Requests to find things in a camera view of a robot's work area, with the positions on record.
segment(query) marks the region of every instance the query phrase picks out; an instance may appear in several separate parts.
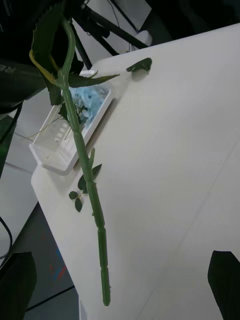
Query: black object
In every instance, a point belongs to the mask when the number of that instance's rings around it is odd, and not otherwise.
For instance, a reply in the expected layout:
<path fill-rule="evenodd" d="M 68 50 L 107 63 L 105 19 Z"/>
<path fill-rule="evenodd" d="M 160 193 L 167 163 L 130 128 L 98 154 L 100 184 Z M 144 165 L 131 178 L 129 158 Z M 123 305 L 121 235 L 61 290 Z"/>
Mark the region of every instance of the black object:
<path fill-rule="evenodd" d="M 230 251 L 213 251 L 208 283 L 223 320 L 240 319 L 240 262 Z"/>
<path fill-rule="evenodd" d="M 2 320 L 22 320 L 37 282 L 31 252 L 13 253 L 0 269 Z"/>
<path fill-rule="evenodd" d="M 131 45 L 139 49 L 148 47 L 146 44 L 125 32 L 114 23 L 94 12 L 85 3 L 82 3 L 78 0 L 72 0 L 69 12 L 71 17 L 73 17 L 73 19 L 82 27 L 82 29 L 92 35 L 112 56 L 116 56 L 118 53 L 103 39 L 107 38 L 110 35 L 110 32 L 126 40 Z M 76 38 L 76 47 L 86 67 L 90 69 L 92 65 L 87 53 L 82 48 L 83 45 L 81 44 L 79 37 Z"/>
<path fill-rule="evenodd" d="M 116 3 L 115 0 L 108 0 L 110 1 L 115 8 L 121 13 L 121 15 L 125 18 L 125 20 L 130 24 L 130 26 L 138 33 L 137 27 L 132 23 L 132 21 L 129 19 L 129 17 L 126 15 L 126 13 L 119 7 L 119 5 Z"/>

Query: plastic container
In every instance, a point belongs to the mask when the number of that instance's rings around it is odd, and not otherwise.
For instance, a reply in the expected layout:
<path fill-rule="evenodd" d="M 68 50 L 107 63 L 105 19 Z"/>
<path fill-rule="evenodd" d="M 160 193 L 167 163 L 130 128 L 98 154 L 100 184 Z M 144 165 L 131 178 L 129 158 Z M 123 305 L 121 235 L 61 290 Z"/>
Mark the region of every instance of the plastic container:
<path fill-rule="evenodd" d="M 93 73 L 95 73 L 93 70 L 89 70 L 81 72 L 81 75 L 87 76 Z M 82 130 L 85 144 L 88 143 L 113 99 L 112 90 L 109 88 L 109 85 L 103 83 L 94 85 L 94 88 L 103 95 L 104 101 L 91 124 Z M 72 129 L 64 119 L 58 119 L 60 107 L 56 105 L 52 107 L 41 127 L 41 130 L 46 129 L 37 134 L 29 147 L 38 165 L 61 176 L 65 176 L 77 162 L 78 153 Z"/>

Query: black stand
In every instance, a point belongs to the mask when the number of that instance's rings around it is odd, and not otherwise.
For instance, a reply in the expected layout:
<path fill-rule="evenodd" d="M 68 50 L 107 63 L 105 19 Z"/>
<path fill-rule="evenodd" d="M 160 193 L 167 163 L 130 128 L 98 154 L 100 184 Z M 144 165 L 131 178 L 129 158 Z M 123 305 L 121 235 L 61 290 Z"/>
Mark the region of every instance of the black stand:
<path fill-rule="evenodd" d="M 148 46 L 134 36 L 130 35 L 129 33 L 125 32 L 123 29 L 116 26 L 114 23 L 111 23 L 100 14 L 91 10 L 88 6 L 84 3 L 79 3 L 75 1 L 74 7 L 72 8 L 72 17 L 73 19 L 82 27 L 82 29 L 89 33 L 91 36 L 94 37 L 112 56 L 117 56 L 117 53 L 104 38 L 107 38 L 110 35 L 110 32 L 114 33 L 115 35 L 119 36 L 120 38 L 124 39 L 134 47 L 138 49 L 147 48 Z M 72 29 L 75 34 L 76 40 L 76 48 L 79 52 L 82 61 L 84 62 L 86 68 L 89 70 L 92 67 L 91 61 L 77 35 L 77 32 L 72 25 Z"/>

